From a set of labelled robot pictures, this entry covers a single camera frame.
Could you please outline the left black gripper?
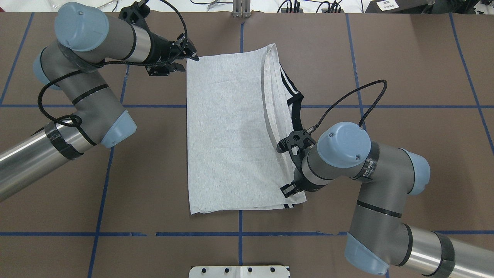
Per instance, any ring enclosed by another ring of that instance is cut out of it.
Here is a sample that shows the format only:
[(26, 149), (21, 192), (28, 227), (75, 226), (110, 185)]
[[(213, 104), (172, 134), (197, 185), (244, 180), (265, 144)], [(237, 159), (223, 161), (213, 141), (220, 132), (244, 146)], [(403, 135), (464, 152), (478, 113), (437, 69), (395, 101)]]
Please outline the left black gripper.
[(150, 31), (146, 17), (150, 14), (147, 2), (134, 2), (121, 9), (118, 18), (128, 23), (134, 36), (129, 54), (123, 61), (146, 68), (150, 77), (166, 77), (174, 72), (185, 72), (177, 59), (200, 61), (196, 47), (187, 35), (180, 34), (177, 40), (168, 40)]

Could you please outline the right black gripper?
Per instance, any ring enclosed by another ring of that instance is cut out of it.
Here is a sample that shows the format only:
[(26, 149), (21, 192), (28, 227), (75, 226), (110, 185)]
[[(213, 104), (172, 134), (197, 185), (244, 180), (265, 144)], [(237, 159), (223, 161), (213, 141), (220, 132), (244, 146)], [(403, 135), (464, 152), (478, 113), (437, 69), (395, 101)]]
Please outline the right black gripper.
[(285, 198), (289, 198), (299, 192), (315, 192), (316, 184), (309, 181), (303, 174), (302, 163), (310, 147), (314, 146), (316, 141), (310, 136), (310, 132), (305, 129), (292, 131), (286, 138), (277, 143), (277, 152), (280, 154), (289, 153), (289, 156), (295, 166), (294, 179), (291, 183), (283, 185), (279, 190)]

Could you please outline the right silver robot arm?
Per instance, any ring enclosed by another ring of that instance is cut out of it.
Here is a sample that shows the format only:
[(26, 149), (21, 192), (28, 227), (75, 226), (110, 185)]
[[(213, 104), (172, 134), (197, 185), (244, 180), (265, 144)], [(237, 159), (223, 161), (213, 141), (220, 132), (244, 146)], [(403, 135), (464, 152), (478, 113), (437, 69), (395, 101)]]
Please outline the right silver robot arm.
[(409, 226), (402, 220), (406, 199), (430, 180), (425, 158), (372, 141), (352, 122), (339, 122), (315, 141), (309, 130), (292, 131), (277, 144), (295, 165), (284, 197), (316, 192), (346, 176), (361, 183), (347, 233), (345, 257), (358, 269), (384, 275), (405, 267), (426, 278), (492, 278), (493, 252), (447, 235)]

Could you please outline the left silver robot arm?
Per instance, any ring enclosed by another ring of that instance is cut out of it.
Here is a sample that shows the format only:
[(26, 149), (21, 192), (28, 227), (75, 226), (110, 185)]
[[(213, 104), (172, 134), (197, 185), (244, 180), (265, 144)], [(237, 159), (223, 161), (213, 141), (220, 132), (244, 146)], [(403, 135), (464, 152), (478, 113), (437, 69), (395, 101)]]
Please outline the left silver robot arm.
[(145, 67), (151, 77), (185, 72), (178, 60), (199, 57), (182, 15), (172, 9), (184, 31), (169, 40), (148, 27), (146, 0), (123, 7), (118, 17), (78, 2), (60, 7), (56, 40), (33, 63), (44, 85), (37, 106), (49, 121), (1, 154), (1, 201), (90, 148), (99, 144), (112, 148), (136, 132), (136, 123), (99, 70), (123, 64)]

